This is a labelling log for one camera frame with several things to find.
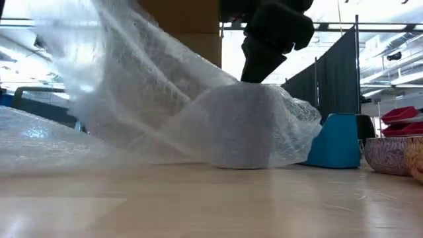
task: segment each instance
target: cardboard box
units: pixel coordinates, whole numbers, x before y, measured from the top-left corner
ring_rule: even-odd
[[[219,34],[175,34],[174,37],[192,51],[221,67],[222,39]]]
[[[170,34],[219,33],[219,0],[138,0]]]

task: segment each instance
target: black curtain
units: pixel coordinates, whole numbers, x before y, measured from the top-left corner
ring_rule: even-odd
[[[291,96],[317,106],[315,66],[310,65],[282,86]]]
[[[360,111],[355,38],[351,28],[317,61],[319,110],[323,118],[330,113]]]

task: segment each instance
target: blue container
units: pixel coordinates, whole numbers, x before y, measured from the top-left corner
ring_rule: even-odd
[[[308,160],[303,164],[328,169],[359,167],[356,115],[329,115],[320,134],[313,140]]]

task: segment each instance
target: bowl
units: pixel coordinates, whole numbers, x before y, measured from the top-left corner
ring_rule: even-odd
[[[370,167],[378,173],[410,176],[404,158],[406,138],[369,138],[364,157]]]
[[[411,175],[423,182],[423,137],[407,138],[404,156]]]

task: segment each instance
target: black chair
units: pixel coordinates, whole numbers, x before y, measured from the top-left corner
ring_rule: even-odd
[[[363,141],[363,145],[365,145],[365,141],[367,138],[375,138],[375,127],[373,126],[373,122],[371,121],[370,116],[359,114],[356,116],[357,118],[357,136],[358,139]]]
[[[24,99],[22,96],[25,91],[64,93],[65,91],[63,89],[53,89],[47,87],[20,87],[16,90],[15,95],[13,96],[11,107],[58,122],[70,128],[75,127],[77,119],[68,115],[67,108],[35,100]]]

